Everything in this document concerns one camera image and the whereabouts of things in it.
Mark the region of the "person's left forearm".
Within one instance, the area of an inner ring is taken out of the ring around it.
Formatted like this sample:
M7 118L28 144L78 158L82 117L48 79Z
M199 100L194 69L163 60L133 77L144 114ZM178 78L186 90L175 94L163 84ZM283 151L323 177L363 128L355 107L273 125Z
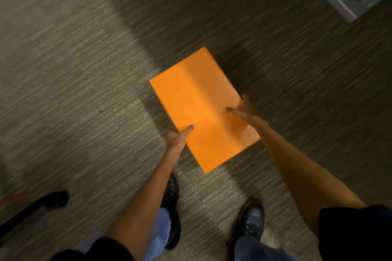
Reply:
M173 166L178 159L167 151L147 181L110 225L106 237L123 245L135 261L143 261Z

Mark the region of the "black right shoe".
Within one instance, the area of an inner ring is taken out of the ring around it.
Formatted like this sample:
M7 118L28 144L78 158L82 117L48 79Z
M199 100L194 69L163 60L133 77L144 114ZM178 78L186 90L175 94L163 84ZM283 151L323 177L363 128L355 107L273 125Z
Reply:
M233 225L231 238L227 241L230 254L234 255L234 246L240 237L249 236L260 242L264 228L265 212L262 203L255 199L248 200L242 206Z

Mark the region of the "blue jeans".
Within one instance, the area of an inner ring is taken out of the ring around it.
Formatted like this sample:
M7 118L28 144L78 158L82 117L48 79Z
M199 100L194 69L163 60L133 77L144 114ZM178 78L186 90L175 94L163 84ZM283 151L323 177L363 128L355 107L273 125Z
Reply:
M160 208L144 261L154 261L164 252L170 225L168 211ZM78 255L78 261L135 261L124 246L110 238L99 238L87 251L75 253ZM249 236L238 239L231 257L231 261L297 261L284 250L272 248Z

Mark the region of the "black left shoe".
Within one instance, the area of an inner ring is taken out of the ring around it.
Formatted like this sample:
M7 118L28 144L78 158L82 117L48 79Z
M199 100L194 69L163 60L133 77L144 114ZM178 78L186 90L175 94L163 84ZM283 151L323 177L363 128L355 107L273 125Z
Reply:
M182 233L182 226L177 208L178 201L179 181L175 172L172 171L170 173L160 206L161 208L164 208L168 211L169 218L171 220L169 238L167 244L165 245L166 250L173 250L178 245Z

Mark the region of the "orange box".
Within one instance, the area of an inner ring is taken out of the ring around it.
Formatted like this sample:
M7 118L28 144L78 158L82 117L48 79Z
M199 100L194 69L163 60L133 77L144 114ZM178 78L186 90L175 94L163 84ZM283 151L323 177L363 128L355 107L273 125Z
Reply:
M241 107L242 99L205 46L150 84L178 130L194 125L187 145L204 173L260 140L253 127L226 111Z

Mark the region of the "black chair leg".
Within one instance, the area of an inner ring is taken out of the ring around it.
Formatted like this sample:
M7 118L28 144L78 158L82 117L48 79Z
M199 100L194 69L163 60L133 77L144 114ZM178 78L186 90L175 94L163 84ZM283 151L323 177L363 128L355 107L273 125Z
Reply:
M26 208L19 211L16 215L5 221L0 225L0 242L12 230L17 228L23 221L32 216L40 208L45 207L47 210L55 210L64 208L69 201L70 194L68 190L60 190L42 196L28 205Z

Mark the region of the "person's right forearm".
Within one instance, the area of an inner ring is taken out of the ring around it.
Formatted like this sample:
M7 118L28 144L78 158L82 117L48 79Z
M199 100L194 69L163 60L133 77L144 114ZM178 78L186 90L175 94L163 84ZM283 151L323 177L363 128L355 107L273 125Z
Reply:
M318 236L318 218L322 209L366 207L343 182L287 142L265 120L251 116L248 122L260 136L303 221L314 235Z

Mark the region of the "black shoe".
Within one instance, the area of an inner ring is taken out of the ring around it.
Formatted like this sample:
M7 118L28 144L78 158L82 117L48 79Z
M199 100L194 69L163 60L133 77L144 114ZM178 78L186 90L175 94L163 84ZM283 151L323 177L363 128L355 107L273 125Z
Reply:
M170 173L160 206L161 208L164 208L168 211L169 218L171 220L169 238L167 244L165 245L166 250L173 250L178 245L182 233L182 226L177 208L178 201L179 181L175 172L172 171Z
M264 228L265 212L262 203L255 199L248 200L242 206L233 225L231 238L227 241L230 254L234 255L234 246L240 237L249 236L260 242Z

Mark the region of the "person's right hand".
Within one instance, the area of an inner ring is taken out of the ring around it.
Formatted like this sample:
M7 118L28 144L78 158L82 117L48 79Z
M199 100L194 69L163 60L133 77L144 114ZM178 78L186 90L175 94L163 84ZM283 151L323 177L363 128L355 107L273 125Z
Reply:
M257 107L253 104L251 97L248 94L243 94L241 96L242 104L235 109L242 109L249 113L248 119L240 119L244 121L247 125L254 127L259 124L263 119L260 117Z

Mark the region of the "person's left hand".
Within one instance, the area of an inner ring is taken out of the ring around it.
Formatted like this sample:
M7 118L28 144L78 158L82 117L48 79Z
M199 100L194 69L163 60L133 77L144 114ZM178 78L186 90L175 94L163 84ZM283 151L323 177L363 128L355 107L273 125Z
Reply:
M170 131L166 137L165 144L166 144L166 155L176 162L181 155L186 144L179 144L177 141L177 135L180 131Z

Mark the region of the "black shirt sleeves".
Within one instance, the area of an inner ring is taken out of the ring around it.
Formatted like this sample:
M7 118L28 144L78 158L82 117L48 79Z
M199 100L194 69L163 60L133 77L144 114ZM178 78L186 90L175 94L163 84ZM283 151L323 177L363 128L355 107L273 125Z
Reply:
M318 242L323 261L392 261L392 209L383 205L324 208L318 216ZM99 238L86 253L67 249L50 261L135 260L120 243ZM297 260L255 237L242 236L235 243L233 261Z

